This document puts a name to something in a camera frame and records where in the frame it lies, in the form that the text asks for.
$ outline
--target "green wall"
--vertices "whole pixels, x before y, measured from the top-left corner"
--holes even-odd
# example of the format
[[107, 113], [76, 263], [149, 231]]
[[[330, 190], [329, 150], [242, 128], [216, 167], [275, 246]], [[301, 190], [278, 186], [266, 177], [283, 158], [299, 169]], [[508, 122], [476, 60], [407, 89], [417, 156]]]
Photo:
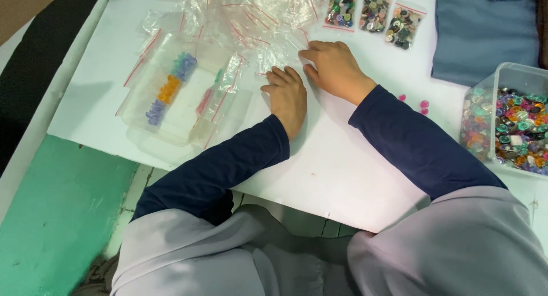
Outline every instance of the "green wall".
[[136, 168], [47, 135], [0, 226], [0, 295], [69, 295], [107, 244]]

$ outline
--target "blue fabric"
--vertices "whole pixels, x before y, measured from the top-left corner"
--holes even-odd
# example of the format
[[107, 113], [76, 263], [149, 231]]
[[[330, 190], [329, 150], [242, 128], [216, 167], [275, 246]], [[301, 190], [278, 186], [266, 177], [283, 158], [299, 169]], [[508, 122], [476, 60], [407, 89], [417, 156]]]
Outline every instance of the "blue fabric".
[[432, 120], [380, 85], [360, 103], [348, 124], [432, 200], [472, 186], [507, 189]]
[[502, 62], [538, 67], [534, 0], [436, 0], [432, 77], [474, 86]]
[[178, 208], [213, 224], [220, 223], [228, 218], [226, 214], [229, 216], [232, 208], [232, 199], [226, 198], [227, 189], [288, 158], [289, 140], [285, 129], [275, 115], [270, 115], [147, 187], [137, 202], [132, 220], [159, 210]]
[[[506, 188], [438, 125], [381, 86], [362, 101], [348, 124], [358, 128], [381, 155], [432, 200], [472, 186]], [[231, 215], [229, 188], [288, 158], [287, 134], [278, 118], [271, 115], [147, 187], [133, 220], [177, 208], [220, 224]]]

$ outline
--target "cardboard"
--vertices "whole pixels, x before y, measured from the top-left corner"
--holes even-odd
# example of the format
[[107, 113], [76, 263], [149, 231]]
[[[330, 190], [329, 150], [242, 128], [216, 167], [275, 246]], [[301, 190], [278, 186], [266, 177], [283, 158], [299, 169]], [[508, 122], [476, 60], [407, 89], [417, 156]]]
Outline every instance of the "cardboard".
[[0, 0], [0, 45], [53, 0]]

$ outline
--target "person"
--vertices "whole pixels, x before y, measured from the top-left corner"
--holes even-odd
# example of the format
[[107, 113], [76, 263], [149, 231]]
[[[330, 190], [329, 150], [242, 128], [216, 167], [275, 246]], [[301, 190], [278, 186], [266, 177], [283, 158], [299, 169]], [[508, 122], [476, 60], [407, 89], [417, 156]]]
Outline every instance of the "person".
[[305, 73], [357, 106], [348, 124], [432, 203], [377, 235], [292, 236], [266, 209], [231, 213], [229, 188], [289, 158], [306, 114], [290, 67], [272, 68], [272, 115], [149, 186], [126, 227], [111, 295], [546, 295], [528, 209], [438, 125], [311, 41]]

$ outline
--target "navy blue long-sleeve shirt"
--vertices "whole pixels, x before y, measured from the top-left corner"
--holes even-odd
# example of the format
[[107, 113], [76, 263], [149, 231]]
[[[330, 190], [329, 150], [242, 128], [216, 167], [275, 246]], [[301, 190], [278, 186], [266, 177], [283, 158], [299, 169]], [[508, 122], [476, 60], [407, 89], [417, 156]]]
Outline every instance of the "navy blue long-sleeve shirt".
[[[348, 124], [432, 200], [471, 186], [506, 188], [438, 125], [380, 85], [360, 103]], [[177, 208], [219, 224], [233, 206], [229, 188], [288, 158], [287, 134], [271, 115], [147, 187], [133, 219]]]

